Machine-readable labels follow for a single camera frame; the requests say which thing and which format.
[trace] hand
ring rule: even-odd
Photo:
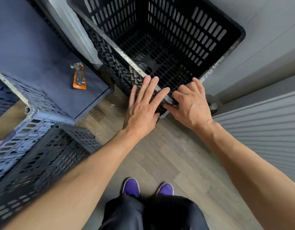
[[[187,85],[181,85],[172,97],[178,101],[179,109],[164,104],[174,118],[193,131],[203,128],[206,124],[212,123],[211,112],[205,97],[205,89],[197,78]]]
[[[155,113],[155,111],[164,97],[170,92],[168,87],[162,89],[150,103],[158,81],[158,77],[151,80],[150,76],[146,76],[136,100],[137,86],[134,85],[132,88],[123,129],[131,131],[138,141],[155,128],[159,117],[159,113]]]

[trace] black plastic crate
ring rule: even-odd
[[[54,125],[0,181],[0,226],[100,147],[85,128]]]
[[[146,74],[159,77],[156,91],[168,86],[173,92],[218,65],[245,38],[244,29],[208,0],[67,2],[126,94]]]

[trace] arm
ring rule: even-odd
[[[123,130],[19,213],[4,230],[81,230],[120,163],[155,128],[159,116],[156,108],[170,91],[161,90],[149,103],[157,83],[158,77],[151,80],[146,76],[136,101],[134,86]]]
[[[213,121],[198,79],[173,92],[175,119],[191,128],[215,153],[264,229],[295,229],[295,183]]]

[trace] plastic basket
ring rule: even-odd
[[[55,123],[75,123],[42,89],[0,73],[0,116],[19,99],[27,105],[26,118],[0,141],[0,179]]]
[[[0,225],[100,147],[85,128],[54,125],[0,181]]]
[[[126,94],[146,74],[159,77],[156,91],[173,92],[210,74],[245,38],[244,29],[208,0],[67,2]]]

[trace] floor plank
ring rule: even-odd
[[[104,144],[122,128],[127,103],[121,92],[111,93],[77,126],[89,129]],[[171,182],[175,195],[198,204],[211,230],[262,229],[215,155],[170,115],[119,166],[84,230],[99,227],[105,203],[119,195],[122,181],[130,176],[138,180],[144,196],[155,193],[161,182]]]

